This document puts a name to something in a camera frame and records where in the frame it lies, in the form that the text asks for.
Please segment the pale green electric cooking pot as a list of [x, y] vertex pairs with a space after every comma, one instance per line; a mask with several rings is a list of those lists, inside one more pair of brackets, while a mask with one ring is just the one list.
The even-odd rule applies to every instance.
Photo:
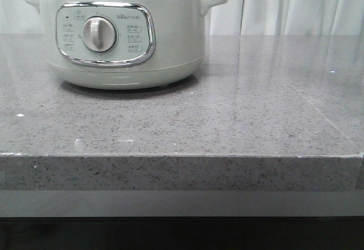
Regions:
[[46, 61], [95, 89], [143, 89], [190, 76], [205, 55], [205, 16], [228, 0], [25, 0], [41, 16]]

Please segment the white pleated curtain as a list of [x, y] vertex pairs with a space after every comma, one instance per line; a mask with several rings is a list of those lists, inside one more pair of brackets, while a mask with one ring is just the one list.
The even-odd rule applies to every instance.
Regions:
[[[1, 0], [1, 33], [38, 34], [37, 11], [24, 0]], [[228, 0], [205, 18], [207, 35], [363, 34], [363, 0]]]

